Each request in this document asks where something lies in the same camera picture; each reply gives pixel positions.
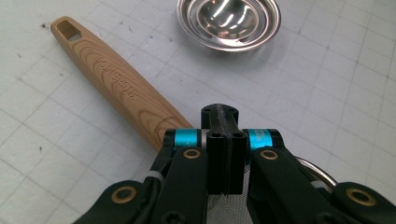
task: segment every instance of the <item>metal bowl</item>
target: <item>metal bowl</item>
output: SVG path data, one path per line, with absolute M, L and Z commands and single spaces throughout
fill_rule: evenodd
M 280 26 L 275 0 L 178 0 L 177 19 L 199 43 L 247 51 L 270 40 Z

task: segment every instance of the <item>screw head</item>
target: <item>screw head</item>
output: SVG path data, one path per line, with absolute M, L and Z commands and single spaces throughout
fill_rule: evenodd
M 315 223 L 317 224 L 344 224 L 345 221 L 341 220 L 339 217 L 334 216 L 331 213 L 319 213 L 315 218 Z
M 177 211 L 170 211 L 165 213 L 161 218 L 161 224 L 186 224 L 187 219 L 186 217 L 177 212 Z

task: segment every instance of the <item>wooden handle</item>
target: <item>wooden handle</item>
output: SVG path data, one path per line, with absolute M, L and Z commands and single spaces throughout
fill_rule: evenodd
M 167 129 L 191 125 L 105 42 L 69 17 L 50 27 L 79 70 L 156 150 Z

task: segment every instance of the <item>metal mesh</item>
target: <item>metal mesh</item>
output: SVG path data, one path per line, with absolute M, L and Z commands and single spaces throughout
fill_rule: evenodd
M 241 195 L 209 195 L 207 203 L 207 224 L 251 224 L 248 213 L 248 178 L 250 167 L 245 168 L 243 193 Z

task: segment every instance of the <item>white grid mat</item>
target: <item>white grid mat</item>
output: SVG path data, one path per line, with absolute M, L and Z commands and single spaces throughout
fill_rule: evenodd
M 67 15 L 105 40 L 195 127 L 202 107 L 276 128 L 339 181 L 396 203 L 396 2 L 278 0 L 282 25 L 245 53 L 206 49 L 176 0 L 0 3 L 0 223 L 70 223 L 110 184 L 141 178 L 155 153 L 50 33 Z

